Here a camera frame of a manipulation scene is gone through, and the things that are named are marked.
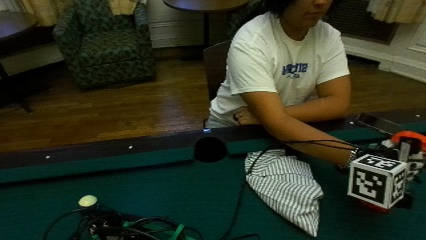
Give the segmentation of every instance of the white and gray striped fabric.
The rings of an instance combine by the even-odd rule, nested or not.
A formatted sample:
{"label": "white and gray striped fabric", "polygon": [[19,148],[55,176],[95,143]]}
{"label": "white and gray striped fabric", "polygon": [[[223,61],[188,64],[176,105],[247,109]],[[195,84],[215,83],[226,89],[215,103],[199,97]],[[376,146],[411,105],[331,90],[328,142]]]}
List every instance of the white and gray striped fabric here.
{"label": "white and gray striped fabric", "polygon": [[[247,154],[244,170],[260,152]],[[246,181],[267,206],[315,237],[319,202],[323,192],[307,163],[286,156],[284,150],[268,150],[256,160]]]}

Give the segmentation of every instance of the green felt surface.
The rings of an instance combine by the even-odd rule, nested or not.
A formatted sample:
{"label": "green felt surface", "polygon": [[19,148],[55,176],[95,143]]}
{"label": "green felt surface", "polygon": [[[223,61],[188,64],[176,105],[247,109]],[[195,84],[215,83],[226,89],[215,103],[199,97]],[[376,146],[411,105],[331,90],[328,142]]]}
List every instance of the green felt surface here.
{"label": "green felt surface", "polygon": [[[424,124],[412,125],[409,129],[426,132]],[[331,134],[340,134],[344,140],[357,144],[381,138],[373,131],[361,131],[335,131]],[[29,168],[27,174],[34,174],[31,177],[38,178],[37,181],[0,186],[0,238],[39,240],[53,219],[77,207],[77,201],[83,195],[91,194],[102,204],[119,212],[140,217],[166,216],[196,228],[203,239],[216,240],[234,212],[244,177],[244,153],[262,150],[267,145],[268,142],[260,139],[227,143],[230,156],[215,163],[190,161],[191,148],[182,148],[86,160],[86,164],[78,161],[75,167],[69,168],[73,169],[69,170],[71,175],[55,174],[55,178],[43,178],[46,175],[37,177],[37,172]],[[316,239],[399,240],[424,237],[424,184],[409,183],[415,195],[412,209],[393,208],[387,214],[376,213],[345,195],[347,175],[316,159],[302,160],[308,162],[324,192]],[[83,166],[85,174],[74,175],[77,170],[83,170]],[[51,175],[58,169],[66,170],[66,167],[51,164],[38,170],[39,174]],[[98,172],[98,167],[103,167],[102,170],[107,172]],[[25,169],[18,170],[15,174],[25,177]],[[49,239],[66,239],[75,228],[77,219],[75,215],[61,221]],[[251,233],[259,234],[262,240],[311,238],[270,210],[247,188],[231,236]]]}

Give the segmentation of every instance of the hand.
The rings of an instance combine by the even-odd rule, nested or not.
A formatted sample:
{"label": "hand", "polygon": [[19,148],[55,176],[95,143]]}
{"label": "hand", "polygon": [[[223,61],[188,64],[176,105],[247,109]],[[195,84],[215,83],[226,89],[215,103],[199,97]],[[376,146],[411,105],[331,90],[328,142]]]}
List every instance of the hand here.
{"label": "hand", "polygon": [[260,124],[247,107],[238,108],[232,116],[239,125]]}

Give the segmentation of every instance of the wooden floor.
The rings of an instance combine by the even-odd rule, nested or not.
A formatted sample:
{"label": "wooden floor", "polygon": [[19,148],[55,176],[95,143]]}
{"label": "wooden floor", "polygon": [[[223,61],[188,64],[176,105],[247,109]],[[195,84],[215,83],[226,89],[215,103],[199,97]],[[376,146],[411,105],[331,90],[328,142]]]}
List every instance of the wooden floor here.
{"label": "wooden floor", "polygon": [[[17,105],[0,108],[0,152],[198,130],[207,116],[200,61],[183,62],[184,49],[156,49],[156,79],[130,86],[78,90],[63,63],[21,76],[50,88],[30,96],[33,113]],[[426,84],[376,65],[349,60],[349,114],[424,107]]]}

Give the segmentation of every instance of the wall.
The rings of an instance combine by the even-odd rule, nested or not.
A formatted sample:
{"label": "wall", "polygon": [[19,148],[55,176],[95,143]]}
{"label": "wall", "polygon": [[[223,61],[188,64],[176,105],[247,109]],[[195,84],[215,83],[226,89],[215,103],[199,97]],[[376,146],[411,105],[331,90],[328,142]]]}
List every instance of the wall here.
{"label": "wall", "polygon": [[426,83],[426,21],[400,24],[389,45],[343,37],[345,53],[379,62],[379,69]]}

